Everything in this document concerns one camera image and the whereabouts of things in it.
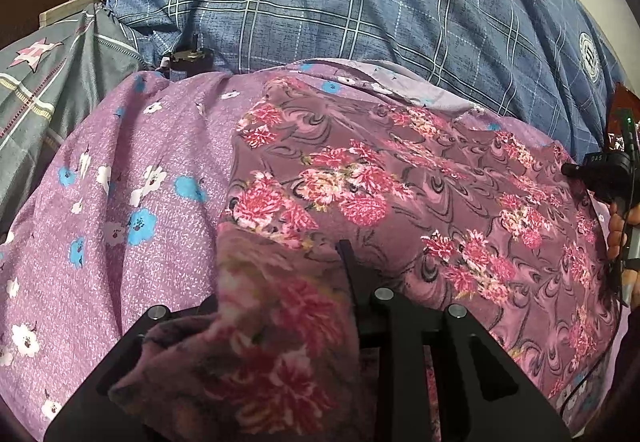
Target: silver screw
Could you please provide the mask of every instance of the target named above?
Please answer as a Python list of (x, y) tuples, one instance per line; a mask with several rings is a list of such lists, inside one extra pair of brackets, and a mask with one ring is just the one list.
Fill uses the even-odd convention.
[(162, 305), (155, 305), (149, 309), (146, 313), (151, 319), (159, 320), (166, 314), (166, 308)]
[(394, 297), (394, 291), (387, 287), (377, 288), (373, 293), (380, 301), (389, 301)]
[(447, 308), (447, 310), (453, 317), (461, 318), (466, 316), (466, 308), (464, 308), (462, 305), (454, 303), (453, 305), (449, 305), (449, 308)]

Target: maroon floral fabric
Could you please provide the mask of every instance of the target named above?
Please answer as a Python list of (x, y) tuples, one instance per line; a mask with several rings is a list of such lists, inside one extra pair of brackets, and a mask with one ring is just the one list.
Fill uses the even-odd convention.
[[(559, 408), (612, 336), (602, 230), (561, 146), (482, 119), (268, 81), (233, 138), (219, 311), (152, 330), (112, 400), (171, 440), (370, 440), (375, 357), (334, 249), (348, 239), (395, 291), (466, 306)], [(573, 428), (599, 393), (581, 387)]]

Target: gray plaid fabric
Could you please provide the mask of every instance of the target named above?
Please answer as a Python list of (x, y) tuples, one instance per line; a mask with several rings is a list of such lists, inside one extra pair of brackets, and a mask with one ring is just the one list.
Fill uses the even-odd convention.
[(313, 57), (393, 61), (517, 117), (581, 159), (623, 74), (576, 0), (108, 0), (158, 64), (200, 34), (231, 72)]
[(0, 236), (63, 141), (144, 68), (120, 25), (97, 5), (0, 51)]

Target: blue plaid bedsheet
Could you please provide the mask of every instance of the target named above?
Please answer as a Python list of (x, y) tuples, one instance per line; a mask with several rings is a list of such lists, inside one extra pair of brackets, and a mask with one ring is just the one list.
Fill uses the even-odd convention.
[(517, 117), (581, 159), (602, 144), (620, 66), (577, 0), (108, 0), (150, 64), (200, 35), (231, 72), (384, 59)]

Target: black cable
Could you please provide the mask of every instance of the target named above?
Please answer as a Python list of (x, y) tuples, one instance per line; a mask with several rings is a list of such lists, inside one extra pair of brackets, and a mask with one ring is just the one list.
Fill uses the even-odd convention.
[[(634, 201), (634, 189), (635, 189), (635, 187), (636, 187), (636, 164), (635, 164), (635, 162), (633, 162), (632, 171), (631, 171), (631, 194), (629, 195), (629, 206), (631, 206), (633, 201)], [(620, 251), (618, 252), (618, 256), (616, 257), (616, 260), (614, 262), (614, 266), (615, 267), (619, 267), (619, 268), (622, 268), (622, 263), (621, 263), (620, 257), (622, 256), (622, 247), (625, 245), (625, 242), (624, 242), (625, 230), (626, 230), (626, 226), (628, 225), (628, 222), (629, 222), (629, 213), (630, 212), (631, 212), (631, 208), (628, 210), (628, 212), (626, 212), (626, 215), (625, 215), (625, 223), (622, 226), (622, 234), (620, 235)], [(591, 377), (591, 375), (593, 375), (593, 372), (596, 371), (596, 369), (600, 366), (600, 364), (602, 363), (604, 358), (611, 351), (611, 347), (613, 346), (613, 343), (614, 343), (614, 341), (616, 339), (616, 336), (618, 335), (618, 330), (620, 329), (620, 321), (622, 319), (622, 294), (621, 294), (621, 292), (622, 292), (622, 286), (619, 285), (618, 301), (619, 301), (620, 304), (618, 306), (618, 317), (616, 319), (616, 327), (613, 329), (613, 335), (612, 335), (611, 339), (609, 340), (609, 343), (607, 344), (607, 347), (605, 348), (604, 352), (601, 353), (600, 357), (594, 363), (594, 365), (591, 367), (591, 369), (580, 380), (578, 385), (574, 388), (574, 390), (569, 394), (569, 396), (562, 403), (562, 407), (560, 408), (560, 417), (561, 418), (564, 418), (564, 410), (566, 409), (566, 406), (569, 404), (569, 401), (578, 392), (578, 390), (580, 390), (580, 387), (588, 380), (588, 378)]]

